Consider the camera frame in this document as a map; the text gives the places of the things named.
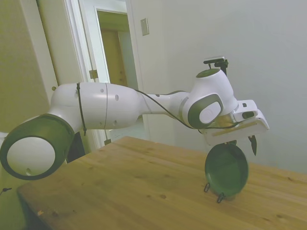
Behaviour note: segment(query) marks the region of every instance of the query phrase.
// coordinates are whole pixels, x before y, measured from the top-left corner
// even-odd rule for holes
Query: circular joint housing
[[[8,134],[0,149],[1,164],[19,179],[44,178],[64,163],[73,138],[74,131],[65,120],[41,115]]]

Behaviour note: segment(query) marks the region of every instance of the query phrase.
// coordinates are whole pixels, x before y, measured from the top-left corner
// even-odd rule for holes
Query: white door
[[[93,69],[99,82],[110,82],[97,11],[127,13],[126,3],[119,0],[79,0]]]

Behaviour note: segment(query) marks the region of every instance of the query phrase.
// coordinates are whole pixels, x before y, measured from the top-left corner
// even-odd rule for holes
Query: gray joint cap
[[[220,69],[207,69],[207,70],[204,70],[203,72],[200,72],[199,74],[197,74],[196,78],[209,77],[213,74],[216,74],[218,71],[220,71]]]

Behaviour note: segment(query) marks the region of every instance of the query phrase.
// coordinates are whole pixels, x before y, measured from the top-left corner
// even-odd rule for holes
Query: black cable
[[[83,131],[84,131],[84,135],[86,135],[86,127],[85,127],[85,121],[84,121],[83,112],[82,112],[82,105],[81,105],[80,82],[77,83],[77,91],[78,91],[78,99],[79,99],[79,107],[80,107],[80,114],[81,114],[81,120],[82,120],[82,125],[83,125]]]
[[[152,101],[154,101],[157,105],[159,105],[161,108],[163,108],[166,112],[168,112],[173,118],[175,118],[177,121],[179,121],[181,124],[183,124],[184,126],[188,127],[188,128],[191,128],[190,126],[188,126],[187,124],[185,124],[184,122],[182,122],[180,119],[178,119],[175,115],[173,115],[170,111],[168,111],[163,105],[161,105],[160,103],[158,103],[154,98],[152,98],[151,96],[149,96],[148,94],[142,92],[142,91],[139,91],[139,90],[135,90],[136,92],[139,92],[143,95],[145,95],[146,97],[148,97],[149,99],[151,99]],[[237,126],[240,122],[237,122],[237,123],[234,123],[233,125],[231,126],[227,126],[227,127],[207,127],[205,129],[213,129],[213,128],[216,128],[216,129],[227,129],[227,128],[233,128],[235,126]]]
[[[148,94],[139,91],[139,90],[135,90],[136,92],[139,92],[143,95],[145,95],[146,97],[150,98],[151,100],[153,100],[157,105],[159,105],[161,108],[163,108],[166,112],[168,112],[168,114],[170,114],[173,118],[175,118],[177,121],[179,121],[181,124],[183,124],[185,127],[191,128],[190,126],[186,125],[184,122],[182,122],[180,119],[178,119],[175,115],[173,115],[170,111],[168,111],[166,108],[164,108],[163,105],[161,105],[160,103],[158,103],[154,98],[152,98],[151,96],[149,96]]]
[[[11,190],[12,188],[3,188],[2,191],[0,192],[0,195],[3,193],[3,192],[6,192],[6,191],[9,191]]]

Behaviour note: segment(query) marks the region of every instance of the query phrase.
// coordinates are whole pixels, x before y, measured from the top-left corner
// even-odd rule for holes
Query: door hinge
[[[97,70],[96,69],[93,69],[93,70],[90,70],[90,77],[91,79],[96,79],[98,78],[98,73],[97,73]]]
[[[105,145],[110,144],[110,143],[111,143],[111,139],[105,140]]]

